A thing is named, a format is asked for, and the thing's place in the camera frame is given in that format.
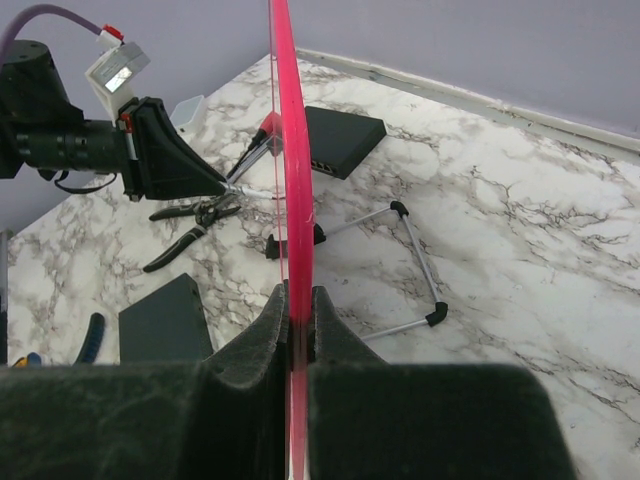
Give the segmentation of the white whiteboard marker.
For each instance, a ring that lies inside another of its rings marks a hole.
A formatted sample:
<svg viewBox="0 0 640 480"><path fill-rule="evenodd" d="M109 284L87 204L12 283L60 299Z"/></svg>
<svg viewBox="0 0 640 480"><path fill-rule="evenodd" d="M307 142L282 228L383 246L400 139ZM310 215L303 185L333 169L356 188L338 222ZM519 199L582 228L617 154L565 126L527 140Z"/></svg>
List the white whiteboard marker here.
<svg viewBox="0 0 640 480"><path fill-rule="evenodd" d="M264 200L278 200L280 196L277 193L269 191L254 190L245 186L224 184L225 193L238 196L251 197Z"/></svg>

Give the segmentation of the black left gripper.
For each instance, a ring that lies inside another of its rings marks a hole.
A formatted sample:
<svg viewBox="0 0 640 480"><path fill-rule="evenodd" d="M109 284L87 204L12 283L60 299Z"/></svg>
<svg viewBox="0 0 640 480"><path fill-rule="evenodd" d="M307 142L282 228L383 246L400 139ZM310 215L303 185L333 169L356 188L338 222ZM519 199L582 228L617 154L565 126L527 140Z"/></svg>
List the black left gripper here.
<svg viewBox="0 0 640 480"><path fill-rule="evenodd" d="M121 173L133 202L223 195L224 177L177 133L160 99L134 97L120 111L126 160Z"/></svg>

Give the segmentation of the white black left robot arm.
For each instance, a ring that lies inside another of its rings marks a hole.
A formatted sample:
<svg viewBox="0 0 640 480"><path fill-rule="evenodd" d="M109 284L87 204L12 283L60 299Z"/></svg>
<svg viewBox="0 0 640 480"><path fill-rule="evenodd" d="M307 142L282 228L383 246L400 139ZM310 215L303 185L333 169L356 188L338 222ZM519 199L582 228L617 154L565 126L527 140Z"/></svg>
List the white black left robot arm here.
<svg viewBox="0 0 640 480"><path fill-rule="evenodd" d="M17 40L1 69L1 176L23 165L120 175L132 200L219 196L225 178L178 135L161 100L137 97L114 121L88 120L71 104L49 48Z"/></svg>

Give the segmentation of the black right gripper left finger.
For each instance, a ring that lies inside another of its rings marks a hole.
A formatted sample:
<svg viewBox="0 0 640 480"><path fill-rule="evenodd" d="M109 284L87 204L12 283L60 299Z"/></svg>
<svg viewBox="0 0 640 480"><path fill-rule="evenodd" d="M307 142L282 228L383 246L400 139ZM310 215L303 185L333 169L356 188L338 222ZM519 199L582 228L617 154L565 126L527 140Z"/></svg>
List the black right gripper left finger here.
<svg viewBox="0 0 640 480"><path fill-rule="evenodd" d="M195 362L3 369L5 479L284 479L288 293Z"/></svg>

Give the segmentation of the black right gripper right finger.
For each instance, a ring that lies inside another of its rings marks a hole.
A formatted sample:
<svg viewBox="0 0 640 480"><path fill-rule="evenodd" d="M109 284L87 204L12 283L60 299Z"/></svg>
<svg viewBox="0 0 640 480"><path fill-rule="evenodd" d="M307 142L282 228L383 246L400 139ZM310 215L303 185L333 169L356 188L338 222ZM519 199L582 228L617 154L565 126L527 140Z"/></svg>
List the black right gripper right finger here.
<svg viewBox="0 0 640 480"><path fill-rule="evenodd" d="M542 384L504 364L390 364L312 294L314 479L572 479Z"/></svg>

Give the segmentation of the pink framed whiteboard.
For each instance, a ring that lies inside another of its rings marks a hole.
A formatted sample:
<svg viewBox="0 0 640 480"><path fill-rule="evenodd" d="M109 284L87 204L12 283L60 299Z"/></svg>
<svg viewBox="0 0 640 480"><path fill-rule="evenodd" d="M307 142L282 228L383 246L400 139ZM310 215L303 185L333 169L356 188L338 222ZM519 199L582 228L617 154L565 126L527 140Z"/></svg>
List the pink framed whiteboard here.
<svg viewBox="0 0 640 480"><path fill-rule="evenodd" d="M292 360L289 402L291 464L293 477L304 479L315 225L311 155L289 5L286 1L272 1L269 13L284 154Z"/></svg>

